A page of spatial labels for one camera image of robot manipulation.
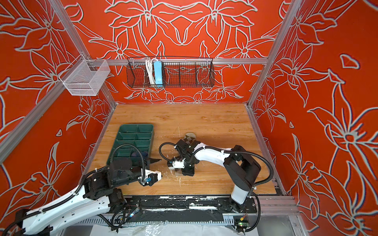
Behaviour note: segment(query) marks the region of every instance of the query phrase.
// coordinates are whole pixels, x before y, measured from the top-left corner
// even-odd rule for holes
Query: wooden table surface
[[[106,165],[119,126],[126,123],[150,123],[154,125],[155,137],[151,158],[162,159],[159,146],[163,142],[176,143],[192,132],[197,140],[219,148],[233,148],[241,145],[247,151],[261,155],[251,123],[243,104],[151,104],[118,105],[91,163],[90,170]],[[162,152],[169,158],[177,152],[166,145]],[[256,181],[268,177],[266,165],[257,160],[261,171]],[[165,194],[231,194],[234,183],[225,168],[214,163],[201,161],[195,165],[194,176],[183,176],[169,170],[167,161],[150,165],[150,170],[160,171],[162,179],[152,187],[138,182],[119,187],[124,195]],[[275,194],[273,183],[259,185],[257,194]]]

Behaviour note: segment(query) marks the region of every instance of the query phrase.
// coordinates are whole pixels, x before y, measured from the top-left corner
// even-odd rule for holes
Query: white wire basket
[[[96,96],[110,73],[108,63],[104,60],[97,70],[91,70],[85,60],[77,63],[73,72],[62,80],[64,86],[71,95]]]

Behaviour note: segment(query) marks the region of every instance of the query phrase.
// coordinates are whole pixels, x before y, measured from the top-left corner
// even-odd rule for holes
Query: green organizer tray
[[[107,165],[110,164],[110,155],[114,152],[114,150],[122,145],[122,144],[132,144],[136,146],[141,152],[148,151],[148,156],[151,157],[151,149],[153,143],[153,125],[152,124],[125,124],[119,127],[116,139],[114,140],[114,144],[112,150],[109,154],[108,160],[106,162]],[[113,160],[121,159],[121,158],[131,158],[133,161],[133,166],[138,165],[141,161],[139,155],[136,157],[131,157],[131,154],[135,152],[133,148],[125,146],[116,151],[114,154]]]

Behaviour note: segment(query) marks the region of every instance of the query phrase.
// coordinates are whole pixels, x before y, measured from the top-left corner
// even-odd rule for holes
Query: blue power strip
[[[163,77],[161,75],[161,62],[154,62],[153,69],[155,71],[155,84],[163,86]]]

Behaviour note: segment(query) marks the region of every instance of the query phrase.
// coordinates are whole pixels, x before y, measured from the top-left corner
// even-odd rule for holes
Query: black wire basket
[[[162,64],[162,84],[151,85],[146,59],[156,58]],[[129,57],[127,84],[132,88],[211,88],[214,86],[212,58],[204,57]]]

